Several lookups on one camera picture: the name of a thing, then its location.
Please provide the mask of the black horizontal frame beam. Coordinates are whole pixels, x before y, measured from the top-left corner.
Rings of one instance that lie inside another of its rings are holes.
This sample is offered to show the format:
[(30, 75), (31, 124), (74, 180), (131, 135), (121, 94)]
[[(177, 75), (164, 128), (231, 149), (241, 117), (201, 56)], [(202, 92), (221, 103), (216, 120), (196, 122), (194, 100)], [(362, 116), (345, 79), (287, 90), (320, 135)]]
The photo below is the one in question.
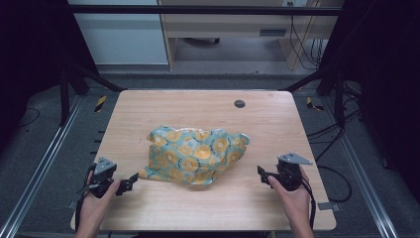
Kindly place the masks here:
[(69, 5), (73, 13), (340, 16), (342, 8), (253, 6)]

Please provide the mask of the teal cloth with orange rings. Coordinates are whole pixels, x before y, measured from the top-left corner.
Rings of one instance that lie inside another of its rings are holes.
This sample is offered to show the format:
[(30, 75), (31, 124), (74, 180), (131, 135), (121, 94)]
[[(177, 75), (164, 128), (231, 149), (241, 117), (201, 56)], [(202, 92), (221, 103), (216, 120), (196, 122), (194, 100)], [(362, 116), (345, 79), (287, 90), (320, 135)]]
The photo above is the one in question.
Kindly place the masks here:
[(209, 185), (240, 160), (250, 138), (224, 129), (174, 129), (160, 126), (147, 139), (149, 163), (140, 179)]

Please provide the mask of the aluminium floor rail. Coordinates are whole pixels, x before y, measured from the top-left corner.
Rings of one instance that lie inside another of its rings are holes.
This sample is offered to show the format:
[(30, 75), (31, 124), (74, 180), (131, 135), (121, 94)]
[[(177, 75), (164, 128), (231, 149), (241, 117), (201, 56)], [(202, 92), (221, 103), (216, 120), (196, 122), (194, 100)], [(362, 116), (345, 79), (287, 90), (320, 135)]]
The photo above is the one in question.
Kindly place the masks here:
[(0, 238), (14, 238), (16, 235), (41, 185), (43, 184), (46, 175), (50, 170), (50, 167), (53, 164), (56, 155), (61, 148), (61, 145), (66, 139), (74, 119), (79, 112), (79, 108), (83, 99), (84, 97), (80, 95), (76, 95), (74, 97), (68, 118), (63, 122), (62, 125), (58, 127), (35, 172), (27, 183), (25, 190), (14, 206), (14, 209), (3, 223), (3, 225), (0, 227)]
[(363, 164), (363, 156), (372, 160), (374, 155), (355, 100), (345, 101), (344, 115), (345, 127), (334, 131), (335, 142), (318, 161), (335, 206), (335, 232), (348, 238), (398, 238), (369, 176), (372, 167)]

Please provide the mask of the person's right hand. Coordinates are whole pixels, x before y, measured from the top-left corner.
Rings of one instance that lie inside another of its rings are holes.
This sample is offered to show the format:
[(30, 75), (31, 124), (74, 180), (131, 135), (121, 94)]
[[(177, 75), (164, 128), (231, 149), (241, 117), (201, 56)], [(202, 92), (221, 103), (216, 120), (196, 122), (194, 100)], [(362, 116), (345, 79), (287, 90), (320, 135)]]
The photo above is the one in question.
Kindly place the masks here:
[(290, 228), (310, 226), (310, 195), (305, 187), (301, 185), (297, 190), (288, 191), (275, 178), (269, 177), (268, 180), (282, 202), (283, 209), (289, 220)]

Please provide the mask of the black metal stand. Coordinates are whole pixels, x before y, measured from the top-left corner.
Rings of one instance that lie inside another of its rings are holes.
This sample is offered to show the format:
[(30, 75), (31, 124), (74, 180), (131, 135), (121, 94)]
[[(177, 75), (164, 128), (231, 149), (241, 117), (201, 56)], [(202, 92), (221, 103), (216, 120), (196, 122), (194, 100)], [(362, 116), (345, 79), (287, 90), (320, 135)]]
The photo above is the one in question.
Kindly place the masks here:
[(334, 100), (334, 117), (339, 127), (345, 128), (345, 116), (343, 106), (344, 96), (344, 75), (339, 68), (332, 66), (331, 64), (326, 65), (322, 68), (317, 69), (315, 72), (305, 76), (303, 79), (283, 88), (283, 91), (293, 92), (298, 88), (312, 82), (316, 79), (320, 79), (316, 91), (320, 96), (328, 95), (332, 89), (335, 89), (335, 100)]
[(95, 82), (105, 86), (114, 92), (122, 92), (124, 87), (118, 86), (105, 78), (101, 77), (98, 73), (88, 70), (81, 65), (71, 62), (67, 63), (59, 74), (59, 88), (60, 88), (60, 107), (61, 119), (60, 126), (63, 126), (69, 119), (70, 105), (68, 86), (71, 85), (77, 95), (85, 95), (88, 92), (88, 86), (84, 78), (90, 78)]

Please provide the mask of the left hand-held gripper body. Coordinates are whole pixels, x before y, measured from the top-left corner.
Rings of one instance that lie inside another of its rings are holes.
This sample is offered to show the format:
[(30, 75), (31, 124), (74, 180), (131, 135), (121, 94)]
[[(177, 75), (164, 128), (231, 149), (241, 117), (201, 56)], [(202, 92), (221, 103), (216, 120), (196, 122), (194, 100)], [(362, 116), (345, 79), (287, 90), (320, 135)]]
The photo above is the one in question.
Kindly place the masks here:
[(89, 192), (97, 198), (102, 198), (110, 185), (114, 182), (113, 173), (116, 169), (116, 163), (104, 157), (100, 157), (99, 161), (95, 164), (93, 174), (89, 179)]

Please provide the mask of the grey metal table bracket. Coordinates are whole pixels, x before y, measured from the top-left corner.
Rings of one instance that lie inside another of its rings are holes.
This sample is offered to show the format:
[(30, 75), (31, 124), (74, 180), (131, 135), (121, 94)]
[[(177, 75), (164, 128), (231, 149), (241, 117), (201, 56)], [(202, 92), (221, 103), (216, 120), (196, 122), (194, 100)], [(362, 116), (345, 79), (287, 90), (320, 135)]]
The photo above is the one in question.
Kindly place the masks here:
[(332, 210), (333, 212), (341, 210), (341, 206), (334, 202), (319, 202), (318, 207), (320, 210)]

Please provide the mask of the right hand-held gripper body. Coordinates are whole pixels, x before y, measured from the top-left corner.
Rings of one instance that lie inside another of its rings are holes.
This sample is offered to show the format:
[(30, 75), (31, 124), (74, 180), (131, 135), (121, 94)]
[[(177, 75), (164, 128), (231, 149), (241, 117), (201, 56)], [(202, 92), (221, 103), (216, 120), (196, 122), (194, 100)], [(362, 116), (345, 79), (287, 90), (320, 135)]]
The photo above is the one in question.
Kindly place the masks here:
[(277, 157), (277, 173), (272, 176), (288, 191), (297, 190), (302, 183), (301, 165), (312, 166), (313, 162), (303, 158), (294, 152)]

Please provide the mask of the white cabinet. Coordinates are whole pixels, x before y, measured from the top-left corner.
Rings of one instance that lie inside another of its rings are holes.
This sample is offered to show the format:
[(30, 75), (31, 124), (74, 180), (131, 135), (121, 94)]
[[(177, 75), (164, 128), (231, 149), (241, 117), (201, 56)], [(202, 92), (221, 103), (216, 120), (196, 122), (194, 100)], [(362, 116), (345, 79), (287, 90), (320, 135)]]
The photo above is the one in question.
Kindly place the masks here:
[(74, 17), (96, 64), (167, 64), (159, 14), (75, 13)]

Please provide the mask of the person's left hand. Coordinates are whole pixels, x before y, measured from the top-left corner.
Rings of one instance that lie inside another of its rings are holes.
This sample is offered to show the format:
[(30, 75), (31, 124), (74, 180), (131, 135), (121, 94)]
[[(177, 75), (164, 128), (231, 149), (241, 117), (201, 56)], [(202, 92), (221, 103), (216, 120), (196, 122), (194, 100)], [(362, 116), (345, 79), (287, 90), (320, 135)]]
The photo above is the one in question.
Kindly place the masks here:
[(118, 179), (114, 180), (102, 198), (97, 198), (92, 194), (87, 194), (84, 197), (80, 210), (78, 229), (100, 230), (100, 226), (108, 211), (111, 200), (116, 195), (119, 185), (120, 181)]

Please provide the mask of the yellow handled tool right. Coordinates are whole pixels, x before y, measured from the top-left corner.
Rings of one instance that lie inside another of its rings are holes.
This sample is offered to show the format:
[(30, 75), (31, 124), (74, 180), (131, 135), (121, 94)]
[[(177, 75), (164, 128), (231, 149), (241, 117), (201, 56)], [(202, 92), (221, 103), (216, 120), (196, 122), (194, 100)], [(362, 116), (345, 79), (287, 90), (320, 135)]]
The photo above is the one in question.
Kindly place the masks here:
[(317, 111), (324, 111), (324, 107), (314, 105), (313, 102), (312, 102), (312, 99), (310, 97), (306, 97), (306, 105), (307, 105), (308, 108), (312, 108), (312, 109), (317, 110)]

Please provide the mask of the yellow handled tool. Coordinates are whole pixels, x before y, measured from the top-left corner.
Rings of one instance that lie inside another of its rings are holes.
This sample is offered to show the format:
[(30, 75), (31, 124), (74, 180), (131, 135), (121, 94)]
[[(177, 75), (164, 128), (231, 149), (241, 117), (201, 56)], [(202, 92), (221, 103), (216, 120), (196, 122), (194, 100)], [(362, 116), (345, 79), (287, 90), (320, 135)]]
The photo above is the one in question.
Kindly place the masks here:
[(98, 99), (97, 104), (95, 106), (94, 112), (100, 112), (101, 111), (106, 99), (107, 99), (106, 95), (100, 96), (100, 98)]
[(308, 108), (312, 108), (312, 109), (317, 110), (317, 111), (324, 111), (324, 107), (314, 105), (313, 102), (312, 102), (312, 99), (310, 97), (306, 97), (306, 105), (307, 105)]

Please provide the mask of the yellow handled tool left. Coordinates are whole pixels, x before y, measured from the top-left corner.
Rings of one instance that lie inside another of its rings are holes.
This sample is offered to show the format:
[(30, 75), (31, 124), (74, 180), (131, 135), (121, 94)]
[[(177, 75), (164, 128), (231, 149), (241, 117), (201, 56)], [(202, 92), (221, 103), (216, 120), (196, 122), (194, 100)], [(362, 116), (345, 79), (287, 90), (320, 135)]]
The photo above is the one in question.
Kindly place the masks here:
[(94, 112), (100, 112), (101, 111), (106, 99), (107, 99), (106, 95), (100, 96), (100, 98), (98, 99), (97, 104), (95, 106)]

